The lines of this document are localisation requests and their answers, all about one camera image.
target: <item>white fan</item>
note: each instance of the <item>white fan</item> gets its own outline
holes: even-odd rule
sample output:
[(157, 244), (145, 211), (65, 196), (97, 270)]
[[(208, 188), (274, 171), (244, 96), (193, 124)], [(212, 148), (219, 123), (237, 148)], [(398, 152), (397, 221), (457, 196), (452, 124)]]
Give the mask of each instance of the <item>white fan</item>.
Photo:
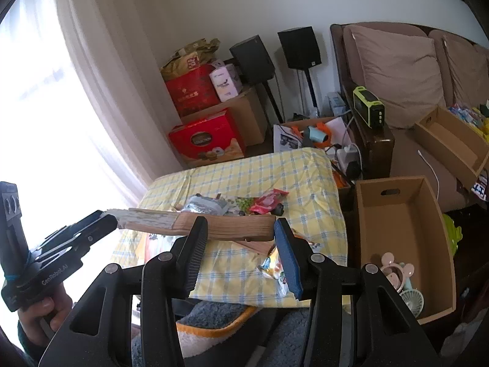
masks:
[(418, 317), (425, 305), (423, 294), (419, 290), (406, 290), (399, 294), (414, 317)]

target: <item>green and black radio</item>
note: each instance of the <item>green and black radio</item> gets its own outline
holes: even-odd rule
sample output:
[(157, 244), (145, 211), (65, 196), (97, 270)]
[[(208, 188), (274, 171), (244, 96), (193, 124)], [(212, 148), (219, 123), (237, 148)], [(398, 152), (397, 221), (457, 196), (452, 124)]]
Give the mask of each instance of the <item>green and black radio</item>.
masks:
[(355, 110), (370, 128), (381, 128), (385, 121), (385, 106), (372, 92), (365, 87), (353, 90)]

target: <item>brown sofa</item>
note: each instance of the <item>brown sofa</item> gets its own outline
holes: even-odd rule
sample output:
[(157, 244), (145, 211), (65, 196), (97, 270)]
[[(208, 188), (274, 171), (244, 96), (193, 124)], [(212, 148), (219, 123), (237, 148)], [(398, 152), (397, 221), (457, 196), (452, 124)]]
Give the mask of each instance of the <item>brown sofa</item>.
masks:
[[(446, 50), (443, 46), (443, 36), (467, 45), (473, 45), (471, 41), (439, 29), (406, 23), (363, 22), (356, 25), (389, 33), (434, 39), (436, 59), (442, 76), (444, 99), (447, 106), (453, 105), (455, 100), (454, 79), (452, 78)], [(346, 26), (348, 25), (332, 25), (331, 34), (341, 94), (349, 106), (353, 108), (353, 90), (357, 85), (365, 84), (362, 84), (364, 78), (362, 74), (363, 67), (360, 56), (355, 53), (355, 40), (351, 35), (351, 31), (348, 28), (346, 29)], [(489, 56), (489, 50), (478, 45), (476, 49), (479, 53)], [(416, 143), (412, 130), (389, 129), (386, 125), (380, 130), (372, 130), (356, 113), (355, 109), (351, 109), (351, 111), (353, 112), (355, 124), (352, 126), (352, 130), (362, 150), (365, 166), (364, 177), (369, 179), (388, 176), (425, 175), (436, 192), (437, 181), (430, 168), (417, 155), (417, 150), (420, 150), (439, 178), (439, 205), (442, 211), (463, 208), (477, 201), (477, 198), (471, 192), (463, 189), (463, 186), (446, 167)]]

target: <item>sheer curtain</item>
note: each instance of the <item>sheer curtain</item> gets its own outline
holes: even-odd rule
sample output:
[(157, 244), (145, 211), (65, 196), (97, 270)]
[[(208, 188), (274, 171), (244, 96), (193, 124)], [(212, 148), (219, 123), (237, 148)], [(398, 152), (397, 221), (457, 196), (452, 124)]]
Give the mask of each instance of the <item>sheer curtain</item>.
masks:
[[(55, 0), (17, 0), (0, 24), (0, 130), (0, 180), (18, 185), (30, 247), (96, 209), (135, 206), (145, 192), (80, 83)], [(95, 244), (65, 282), (74, 300), (118, 238), (115, 232)], [(14, 343), (16, 322), (0, 300), (0, 325)]]
[(180, 118), (159, 67), (182, 43), (161, 0), (56, 0), (70, 57), (114, 144), (146, 185), (182, 170)]

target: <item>red gift box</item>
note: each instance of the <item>red gift box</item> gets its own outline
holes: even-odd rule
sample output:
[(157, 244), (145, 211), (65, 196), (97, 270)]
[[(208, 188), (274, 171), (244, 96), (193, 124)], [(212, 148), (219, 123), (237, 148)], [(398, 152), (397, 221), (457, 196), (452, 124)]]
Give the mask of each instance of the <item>red gift box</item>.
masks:
[(175, 127), (168, 137), (190, 167), (221, 163), (245, 156), (245, 143), (229, 109)]
[(221, 103), (209, 74), (215, 67), (202, 65), (165, 84), (180, 117)]

